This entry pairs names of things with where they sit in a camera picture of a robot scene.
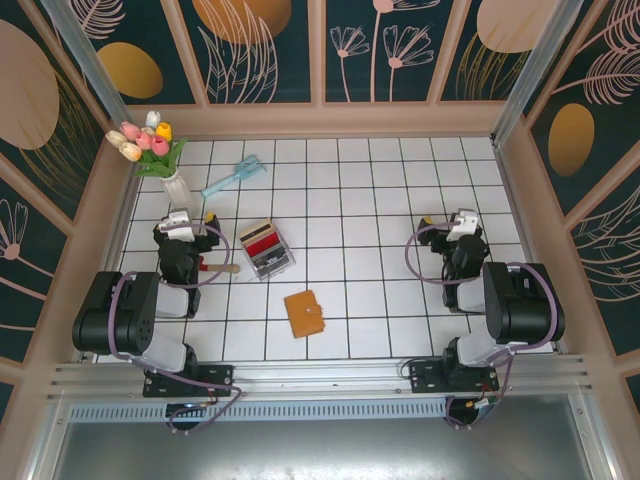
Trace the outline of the gold card with black stripe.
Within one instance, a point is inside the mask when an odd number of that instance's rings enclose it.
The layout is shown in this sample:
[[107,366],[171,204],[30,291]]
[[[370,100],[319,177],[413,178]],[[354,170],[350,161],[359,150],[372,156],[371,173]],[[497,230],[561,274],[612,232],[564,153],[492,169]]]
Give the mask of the gold card with black stripe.
[[271,235],[273,232],[274,224],[270,218],[267,218],[250,225],[247,229],[242,231],[239,234],[239,240],[242,244],[251,244],[265,236]]

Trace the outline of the orange leather card holder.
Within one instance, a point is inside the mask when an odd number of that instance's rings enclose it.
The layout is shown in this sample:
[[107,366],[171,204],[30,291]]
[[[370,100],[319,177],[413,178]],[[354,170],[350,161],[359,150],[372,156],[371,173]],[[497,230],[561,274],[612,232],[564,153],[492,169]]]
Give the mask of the orange leather card holder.
[[323,310],[313,291],[306,290],[285,297],[284,304],[296,339],[324,331]]

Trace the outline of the red card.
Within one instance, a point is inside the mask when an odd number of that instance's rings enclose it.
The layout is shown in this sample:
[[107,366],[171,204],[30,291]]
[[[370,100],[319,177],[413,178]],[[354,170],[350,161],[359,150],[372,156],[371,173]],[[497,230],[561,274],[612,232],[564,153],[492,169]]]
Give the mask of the red card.
[[253,258],[280,244],[280,237],[275,230],[264,231],[242,237],[241,243],[247,255]]

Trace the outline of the black VIP card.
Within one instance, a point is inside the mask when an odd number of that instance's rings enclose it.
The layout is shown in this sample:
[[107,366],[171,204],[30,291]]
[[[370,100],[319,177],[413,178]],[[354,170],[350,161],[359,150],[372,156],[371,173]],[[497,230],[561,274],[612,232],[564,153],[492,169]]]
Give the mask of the black VIP card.
[[251,263],[259,277],[269,276],[279,268],[288,265],[289,262],[290,256],[284,246],[274,246],[251,258]]

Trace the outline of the clear acrylic card box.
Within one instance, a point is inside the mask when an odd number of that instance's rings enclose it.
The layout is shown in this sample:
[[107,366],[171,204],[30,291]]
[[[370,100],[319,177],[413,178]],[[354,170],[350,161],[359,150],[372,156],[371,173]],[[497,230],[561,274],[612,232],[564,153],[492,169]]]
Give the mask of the clear acrylic card box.
[[288,243],[270,218],[242,231],[238,240],[260,281],[270,280],[296,263]]

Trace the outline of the white ribbed vase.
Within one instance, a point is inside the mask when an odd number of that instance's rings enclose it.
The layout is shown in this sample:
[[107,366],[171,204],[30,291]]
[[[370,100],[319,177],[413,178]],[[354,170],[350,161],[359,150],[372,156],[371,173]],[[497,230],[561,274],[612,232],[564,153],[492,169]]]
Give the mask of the white ribbed vase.
[[170,177],[161,178],[160,182],[164,192],[169,198],[172,210],[186,209],[190,213],[193,213],[194,202],[191,191],[178,171]]

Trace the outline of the light blue toy rake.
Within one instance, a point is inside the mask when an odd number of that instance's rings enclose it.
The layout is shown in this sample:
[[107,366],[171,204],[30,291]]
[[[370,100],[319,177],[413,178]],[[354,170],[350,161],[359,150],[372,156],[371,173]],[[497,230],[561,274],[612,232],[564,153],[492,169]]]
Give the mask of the light blue toy rake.
[[206,188],[202,189],[200,191],[200,194],[204,199],[207,199],[211,197],[213,194],[223,190],[230,184],[234,182],[244,181],[250,178],[251,176],[253,176],[254,174],[256,174],[257,172],[265,171],[265,170],[266,168],[262,164],[262,162],[255,155],[250,155],[235,165],[234,172],[231,175],[221,180],[218,180],[213,184],[207,186]]

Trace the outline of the vase of tulips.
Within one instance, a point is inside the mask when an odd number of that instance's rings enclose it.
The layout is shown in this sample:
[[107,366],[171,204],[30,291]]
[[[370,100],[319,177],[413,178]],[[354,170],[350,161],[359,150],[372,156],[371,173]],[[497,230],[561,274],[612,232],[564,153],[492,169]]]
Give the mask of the vase of tulips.
[[157,177],[167,178],[177,171],[177,161],[186,145],[187,140],[182,139],[178,142],[170,142],[170,152],[163,156],[156,156],[151,149],[142,151],[142,157],[137,163],[140,168],[135,172],[136,177]]

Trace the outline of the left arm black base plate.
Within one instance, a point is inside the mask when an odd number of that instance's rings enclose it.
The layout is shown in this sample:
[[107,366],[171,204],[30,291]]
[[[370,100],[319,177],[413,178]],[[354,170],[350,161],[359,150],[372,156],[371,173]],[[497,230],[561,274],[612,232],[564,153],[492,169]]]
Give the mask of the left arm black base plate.
[[[170,379],[164,375],[145,371],[142,389],[144,398],[197,398],[208,397],[206,388],[186,384]],[[231,385],[233,382],[233,366],[231,365],[198,365],[187,367],[179,376],[198,382],[216,384],[214,397],[229,397],[229,390],[219,388],[219,385]]]

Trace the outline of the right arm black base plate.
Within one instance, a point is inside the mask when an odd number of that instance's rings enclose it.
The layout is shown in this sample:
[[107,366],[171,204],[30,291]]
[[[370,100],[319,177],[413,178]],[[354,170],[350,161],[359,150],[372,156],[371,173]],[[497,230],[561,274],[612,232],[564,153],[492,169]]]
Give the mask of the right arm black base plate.
[[495,369],[446,365],[440,357],[425,357],[409,364],[411,390],[415,394],[481,394],[500,388]]

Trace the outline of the aluminium mounting rail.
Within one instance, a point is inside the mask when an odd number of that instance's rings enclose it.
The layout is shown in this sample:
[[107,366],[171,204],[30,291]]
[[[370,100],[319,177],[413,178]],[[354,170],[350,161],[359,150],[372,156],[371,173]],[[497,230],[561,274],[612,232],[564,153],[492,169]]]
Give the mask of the aluminium mounting rail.
[[[338,400],[407,398],[410,382],[399,359],[334,361],[243,361],[233,384],[247,400]],[[143,371],[127,363],[71,363],[55,368],[45,398],[66,402],[142,401]],[[511,395],[587,393],[592,390],[579,355],[515,357],[508,380]]]

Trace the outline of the aluminium frame post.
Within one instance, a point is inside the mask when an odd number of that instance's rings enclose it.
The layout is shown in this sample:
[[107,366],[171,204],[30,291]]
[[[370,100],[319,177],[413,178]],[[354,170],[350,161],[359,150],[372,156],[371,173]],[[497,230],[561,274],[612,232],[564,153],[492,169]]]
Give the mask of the aluminium frame post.
[[124,20],[123,0],[39,0],[86,81],[116,124],[132,119],[92,40],[106,40]]
[[491,132],[495,149],[500,150],[509,139],[526,104],[575,23],[583,3],[584,0],[557,0]]

